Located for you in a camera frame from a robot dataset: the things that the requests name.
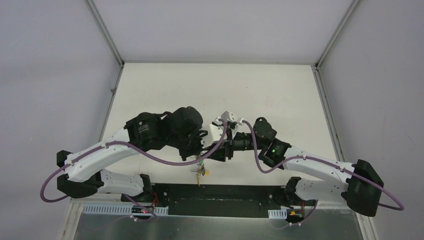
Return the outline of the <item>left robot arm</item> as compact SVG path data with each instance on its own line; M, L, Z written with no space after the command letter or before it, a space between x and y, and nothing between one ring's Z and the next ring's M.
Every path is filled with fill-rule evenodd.
M202 116L191 106L174 112L142 112L109 138L89 148L76 153L59 151L56 163L64 174L56 179L57 189L74 199L109 192L147 202L153 195L148 175L125 175L106 168L141 151L159 151L165 146L177 149L185 160L204 150L203 137L207 135Z

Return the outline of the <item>large keyring with keys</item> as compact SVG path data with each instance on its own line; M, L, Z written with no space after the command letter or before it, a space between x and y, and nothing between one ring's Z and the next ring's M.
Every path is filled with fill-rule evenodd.
M196 169L192 169L191 172L195 173L196 176L196 184L201 186L201 179L204 176L208 176L210 173L206 170L204 160L199 161L196 164Z

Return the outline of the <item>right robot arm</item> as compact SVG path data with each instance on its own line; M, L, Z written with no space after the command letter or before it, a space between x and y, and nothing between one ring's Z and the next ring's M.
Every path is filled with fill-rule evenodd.
M365 160L355 163L321 159L287 142L277 139L277 131L264 118L250 125L250 132L239 132L245 121L230 120L227 129L217 120L200 130L200 143L211 150L223 138L222 144L209 156L226 161L236 151L254 151L256 164L264 163L271 170L300 172L315 178L292 176L282 190L272 193L274 201L292 208L307 201L345 203L354 212L374 217L380 204L383 180Z

